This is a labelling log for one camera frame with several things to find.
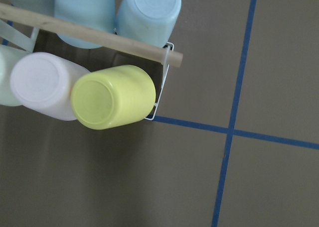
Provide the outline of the blue plastic cup front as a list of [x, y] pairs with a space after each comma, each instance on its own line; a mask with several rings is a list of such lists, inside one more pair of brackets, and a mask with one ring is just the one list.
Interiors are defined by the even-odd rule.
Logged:
[[116, 33], [142, 43], [164, 47], [181, 10], [181, 0], [122, 0]]

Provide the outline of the yellow plastic cup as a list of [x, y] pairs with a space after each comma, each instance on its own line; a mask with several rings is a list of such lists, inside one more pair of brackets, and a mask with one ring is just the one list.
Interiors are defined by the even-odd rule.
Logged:
[[95, 71], [73, 86], [71, 106], [84, 126], [103, 130], [147, 117], [156, 101], [151, 77], [134, 65]]

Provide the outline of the blue plastic cup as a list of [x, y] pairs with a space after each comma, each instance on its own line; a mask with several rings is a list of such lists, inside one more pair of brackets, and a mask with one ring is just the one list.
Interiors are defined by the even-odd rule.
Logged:
[[54, 0], [54, 17], [113, 33], [115, 0]]
[[181, 10], [181, 0], [122, 0], [116, 33], [142, 43], [164, 47]]

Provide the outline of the pale cream plastic cup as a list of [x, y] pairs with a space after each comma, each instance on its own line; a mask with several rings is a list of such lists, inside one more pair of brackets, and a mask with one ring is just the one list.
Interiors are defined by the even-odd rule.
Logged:
[[29, 52], [0, 45], [0, 104], [9, 107], [21, 106], [10, 88], [10, 75], [15, 64]]

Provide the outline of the pink plastic cup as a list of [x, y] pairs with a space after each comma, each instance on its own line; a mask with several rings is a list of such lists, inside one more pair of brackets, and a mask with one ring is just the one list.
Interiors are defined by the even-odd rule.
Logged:
[[89, 71], [69, 60], [46, 52], [20, 59], [10, 75], [10, 87], [21, 104], [59, 120], [76, 119], [70, 101], [74, 84]]

